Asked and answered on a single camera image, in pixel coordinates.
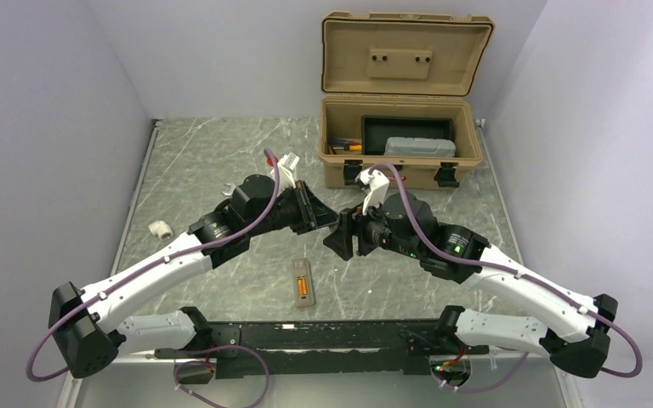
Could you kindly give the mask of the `beige remote control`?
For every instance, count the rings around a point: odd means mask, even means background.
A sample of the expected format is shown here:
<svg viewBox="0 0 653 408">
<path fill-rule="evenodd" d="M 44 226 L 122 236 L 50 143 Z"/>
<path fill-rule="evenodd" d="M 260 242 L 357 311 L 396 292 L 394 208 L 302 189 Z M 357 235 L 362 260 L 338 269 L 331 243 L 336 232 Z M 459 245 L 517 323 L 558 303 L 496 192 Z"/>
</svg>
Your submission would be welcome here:
<svg viewBox="0 0 653 408">
<path fill-rule="evenodd" d="M 311 265 L 307 258 L 291 260 L 292 289 L 297 308 L 315 305 L 315 293 L 311 279 Z"/>
</svg>

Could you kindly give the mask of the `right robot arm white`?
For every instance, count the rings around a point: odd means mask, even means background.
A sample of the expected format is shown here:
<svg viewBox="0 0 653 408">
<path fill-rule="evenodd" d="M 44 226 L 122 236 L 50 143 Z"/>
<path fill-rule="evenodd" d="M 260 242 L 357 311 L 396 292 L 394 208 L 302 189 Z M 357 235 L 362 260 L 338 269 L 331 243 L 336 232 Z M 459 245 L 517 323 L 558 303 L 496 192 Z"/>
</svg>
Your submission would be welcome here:
<svg viewBox="0 0 653 408">
<path fill-rule="evenodd" d="M 578 377 L 594 378 L 603 371 L 610 348 L 607 324 L 615 319 L 618 306 L 613 297 L 589 297 L 556 286 L 484 236 L 441 223 L 426 202 L 414 195 L 407 198 L 427 243 L 394 194 L 378 208 L 342 210 L 324 245 L 343 260 L 377 248 L 416 259 L 434 277 L 496 293 L 528 314 L 487 314 L 448 305 L 434 329 L 435 343 L 446 353 L 493 345 L 541 355 Z"/>
</svg>

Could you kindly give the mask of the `white PVC elbow fitting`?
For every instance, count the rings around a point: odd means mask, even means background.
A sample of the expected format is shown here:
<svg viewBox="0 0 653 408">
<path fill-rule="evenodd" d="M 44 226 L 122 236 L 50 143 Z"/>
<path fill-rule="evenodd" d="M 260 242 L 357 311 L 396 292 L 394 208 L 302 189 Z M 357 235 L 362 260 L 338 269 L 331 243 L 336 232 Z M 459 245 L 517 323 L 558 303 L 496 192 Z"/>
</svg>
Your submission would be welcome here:
<svg viewBox="0 0 653 408">
<path fill-rule="evenodd" d="M 173 230 L 169 224 L 163 220 L 155 221 L 148 225 L 150 233 L 160 240 L 168 240 L 173 236 Z"/>
</svg>

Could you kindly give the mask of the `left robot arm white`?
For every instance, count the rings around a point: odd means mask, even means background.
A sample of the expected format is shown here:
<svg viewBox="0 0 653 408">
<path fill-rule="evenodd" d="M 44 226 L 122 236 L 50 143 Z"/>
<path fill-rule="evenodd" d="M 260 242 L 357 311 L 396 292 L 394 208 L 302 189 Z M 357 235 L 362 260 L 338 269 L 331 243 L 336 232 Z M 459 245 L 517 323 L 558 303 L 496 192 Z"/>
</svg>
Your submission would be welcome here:
<svg viewBox="0 0 653 408">
<path fill-rule="evenodd" d="M 150 299 L 248 251 L 253 237 L 289 228 L 302 235 L 331 227 L 338 214 L 301 180 L 274 192 L 274 180 L 251 175 L 230 197 L 162 250 L 118 275 L 82 288 L 67 282 L 52 293 L 48 326 L 75 378 L 106 368 L 116 357 L 177 349 L 190 357 L 208 350 L 211 328 L 198 308 L 137 316 Z"/>
</svg>

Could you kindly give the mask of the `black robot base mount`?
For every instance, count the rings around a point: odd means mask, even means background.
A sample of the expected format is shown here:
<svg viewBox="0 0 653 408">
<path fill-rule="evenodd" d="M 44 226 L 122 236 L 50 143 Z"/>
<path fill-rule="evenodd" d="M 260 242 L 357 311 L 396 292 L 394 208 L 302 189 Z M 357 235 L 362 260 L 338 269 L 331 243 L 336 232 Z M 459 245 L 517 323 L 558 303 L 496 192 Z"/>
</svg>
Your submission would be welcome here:
<svg viewBox="0 0 653 408">
<path fill-rule="evenodd" d="M 428 363 L 462 347 L 438 337 L 436 319 L 307 320 L 210 324 L 218 379 L 260 375 L 398 371 L 429 374 Z"/>
</svg>

